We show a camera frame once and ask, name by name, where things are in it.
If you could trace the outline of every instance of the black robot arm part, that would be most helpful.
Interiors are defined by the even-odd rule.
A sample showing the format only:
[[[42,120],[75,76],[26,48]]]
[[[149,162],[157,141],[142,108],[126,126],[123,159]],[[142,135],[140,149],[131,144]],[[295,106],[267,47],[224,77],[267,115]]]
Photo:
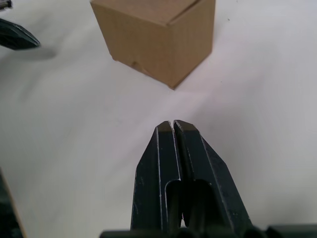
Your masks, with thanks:
[[[0,0],[0,11],[12,8],[11,0]],[[26,50],[40,46],[40,42],[22,26],[0,19],[0,45],[12,50]]]
[[[101,238],[317,238],[317,225],[254,227],[225,162],[176,120],[155,128],[137,166],[131,230]]]

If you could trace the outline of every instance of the cardboard box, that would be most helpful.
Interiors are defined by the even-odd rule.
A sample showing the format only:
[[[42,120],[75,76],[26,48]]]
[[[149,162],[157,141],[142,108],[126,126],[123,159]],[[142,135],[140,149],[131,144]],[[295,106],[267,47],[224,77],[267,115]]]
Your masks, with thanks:
[[[175,88],[212,49],[215,0],[92,0],[114,60]]]

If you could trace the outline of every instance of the white surface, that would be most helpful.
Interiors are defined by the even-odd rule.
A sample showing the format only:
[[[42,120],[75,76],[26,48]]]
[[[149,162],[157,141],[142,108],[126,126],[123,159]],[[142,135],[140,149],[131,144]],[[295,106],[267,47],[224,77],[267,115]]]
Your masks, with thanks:
[[[16,1],[4,18],[43,44],[0,49],[0,164],[28,237],[129,228],[136,165],[173,119],[227,163],[256,225],[317,223],[316,12],[218,0],[213,53],[172,91],[112,61],[88,1]]]

